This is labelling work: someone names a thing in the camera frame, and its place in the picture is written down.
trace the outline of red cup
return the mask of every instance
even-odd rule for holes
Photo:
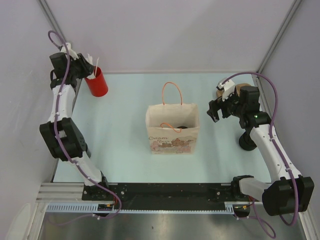
[[[98,67],[98,69],[96,70],[96,76],[94,79],[85,78],[85,81],[86,81],[86,84],[88,84],[90,92],[95,97],[102,97],[106,95],[109,90],[105,77],[102,74],[100,67]]]

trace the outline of paper bag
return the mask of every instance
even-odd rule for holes
[[[180,93],[180,104],[165,104],[166,85],[174,84]],[[150,105],[145,123],[153,154],[192,154],[199,133],[198,105],[183,103],[179,87],[167,82],[162,89],[162,104]]]

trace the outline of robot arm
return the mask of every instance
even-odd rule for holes
[[[77,166],[80,167],[85,175],[89,176],[101,186],[107,188],[108,182],[106,178],[91,162],[91,153],[84,136],[81,134],[80,130],[72,120],[72,108],[76,96],[77,79],[83,79],[91,75],[94,71],[94,66],[88,63],[81,53],[76,54],[76,52],[71,49],[71,45],[69,43],[67,43],[67,47],[70,54],[70,67],[65,85],[62,88],[62,94],[60,94],[58,106],[57,128],[59,131],[59,136],[65,149],[74,162],[69,162],[69,164],[73,165],[77,171],[79,171]],[[50,73],[50,87],[53,92],[52,111],[48,122],[40,125],[40,133],[47,147],[49,148],[51,155],[63,162],[67,162],[68,159],[66,158],[56,139],[54,132],[54,120],[56,115],[57,96],[59,94],[59,88],[67,67],[67,57],[65,53],[66,49],[62,47],[60,52],[50,56],[50,60],[54,68]],[[96,200],[99,198],[105,198],[106,193],[104,191],[101,191],[100,188],[88,181],[83,174],[81,174],[81,176],[84,179],[86,200],[90,200],[90,196]]]
[[[223,118],[231,115],[238,117],[241,128],[245,129],[245,133],[239,139],[239,145],[247,151],[258,147],[271,177],[271,184],[268,184],[256,180],[253,176],[237,176],[233,179],[233,185],[238,187],[239,194],[252,196],[261,201],[271,216],[293,213],[295,196],[292,180],[271,141],[269,135],[271,119],[266,112],[260,111],[259,89],[254,86],[243,86],[238,95],[232,80],[225,83],[222,80],[217,89],[224,92],[221,97],[209,103],[207,114],[215,123],[219,120],[218,110],[221,110]],[[273,134],[272,138],[290,166],[298,189],[298,209],[299,212],[304,212],[307,210],[314,183],[311,177],[303,177],[293,165],[276,134]]]

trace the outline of bag handle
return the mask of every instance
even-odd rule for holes
[[[176,88],[178,89],[179,94],[180,94],[181,105],[182,105],[182,102],[183,102],[183,101],[182,101],[182,94],[181,94],[180,88],[178,87],[177,84],[175,84],[175,83],[172,82],[172,81],[166,82],[166,83],[164,84],[163,88],[162,88],[162,103],[163,103],[163,105],[165,105],[165,96],[164,96],[164,93],[165,93],[165,87],[166,87],[167,84],[173,84],[173,85],[176,86]]]
[[[169,123],[166,123],[166,122],[163,122],[163,123],[161,123],[160,124],[160,127],[162,127],[162,128],[164,128],[162,125],[163,124],[165,124],[165,125],[168,125],[170,128],[172,128],[176,133],[181,133],[181,131],[182,131],[182,128],[179,128],[180,129],[180,131],[177,131],[177,130],[175,130],[175,128],[173,127],[173,126],[171,126]]]

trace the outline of white wall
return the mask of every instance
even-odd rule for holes
[[[294,0],[47,0],[104,72],[256,70]]]
[[[320,1],[304,1],[263,73],[279,94],[275,120],[279,138],[292,162],[315,189],[311,207],[320,223]],[[274,106],[271,88],[263,83]]]
[[[33,205],[54,159],[39,133],[52,106],[49,55],[56,52],[37,1],[0,8],[0,239],[26,203]]]

